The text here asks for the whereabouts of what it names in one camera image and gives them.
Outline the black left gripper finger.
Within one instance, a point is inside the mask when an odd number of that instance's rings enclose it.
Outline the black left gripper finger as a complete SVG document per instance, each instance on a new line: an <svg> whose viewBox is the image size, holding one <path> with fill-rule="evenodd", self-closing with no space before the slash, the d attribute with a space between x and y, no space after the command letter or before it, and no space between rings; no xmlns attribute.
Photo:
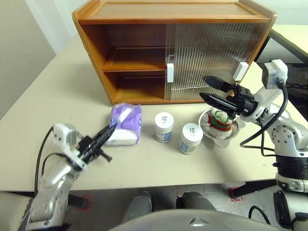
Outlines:
<svg viewBox="0 0 308 231"><path fill-rule="evenodd" d="M108 125L99 131L93 138L94 144L105 144L108 139L112 136L116 129L116 125Z"/></svg>
<svg viewBox="0 0 308 231"><path fill-rule="evenodd" d="M96 148L103 146L112 136L114 128L104 128L96 135Z"/></svg>

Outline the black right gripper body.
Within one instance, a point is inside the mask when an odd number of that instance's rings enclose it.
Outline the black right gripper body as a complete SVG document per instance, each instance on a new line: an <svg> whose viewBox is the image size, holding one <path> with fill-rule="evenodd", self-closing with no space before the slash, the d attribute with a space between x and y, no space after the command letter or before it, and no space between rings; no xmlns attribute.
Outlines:
<svg viewBox="0 0 308 231"><path fill-rule="evenodd" d="M233 96L227 96L227 100L236 105L235 114L239 116L251 115L258 103L250 90L237 84L232 86L232 90Z"/></svg>

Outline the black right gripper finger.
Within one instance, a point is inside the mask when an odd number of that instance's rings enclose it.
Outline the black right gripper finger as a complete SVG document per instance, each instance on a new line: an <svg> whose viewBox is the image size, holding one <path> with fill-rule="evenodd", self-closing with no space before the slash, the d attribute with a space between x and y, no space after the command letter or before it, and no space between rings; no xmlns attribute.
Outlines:
<svg viewBox="0 0 308 231"><path fill-rule="evenodd" d="M206 82L206 84L210 87L213 87L214 89L220 90L220 91L231 91L234 88L234 85L213 76L206 76L203 77L203 80Z"/></svg>
<svg viewBox="0 0 308 231"><path fill-rule="evenodd" d="M236 104L231 103L226 99L217 96L216 94L200 92L199 95L207 104L211 105L212 107L215 107L229 114L233 114L236 112L237 109Z"/></svg>

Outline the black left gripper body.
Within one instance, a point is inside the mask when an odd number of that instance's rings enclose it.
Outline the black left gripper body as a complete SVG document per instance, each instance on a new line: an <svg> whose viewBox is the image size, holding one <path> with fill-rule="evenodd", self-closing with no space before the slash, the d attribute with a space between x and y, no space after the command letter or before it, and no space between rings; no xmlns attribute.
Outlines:
<svg viewBox="0 0 308 231"><path fill-rule="evenodd" d="M86 136L79 142L77 150L79 151L78 157L86 164L89 164L99 156L102 156L108 162L111 162L113 159L111 156L107 155L101 147L96 148L96 144L94 144L92 138L89 136Z"/></svg>

